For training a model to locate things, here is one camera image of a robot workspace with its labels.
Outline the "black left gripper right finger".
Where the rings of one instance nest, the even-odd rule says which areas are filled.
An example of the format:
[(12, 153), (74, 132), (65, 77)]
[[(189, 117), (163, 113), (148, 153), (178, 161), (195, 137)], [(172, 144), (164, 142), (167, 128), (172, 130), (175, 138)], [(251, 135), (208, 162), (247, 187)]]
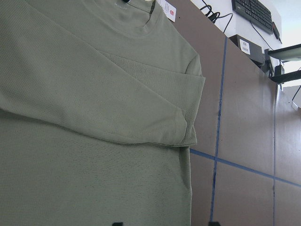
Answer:
[(208, 222), (208, 226), (220, 226), (220, 223), (217, 221), (210, 221)]

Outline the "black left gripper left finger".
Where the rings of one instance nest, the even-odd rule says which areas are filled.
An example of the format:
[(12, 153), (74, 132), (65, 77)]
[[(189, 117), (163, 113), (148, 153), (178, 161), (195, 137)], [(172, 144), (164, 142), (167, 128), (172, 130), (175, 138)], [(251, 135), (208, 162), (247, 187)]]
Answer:
[(123, 222), (114, 222), (112, 226), (123, 226)]

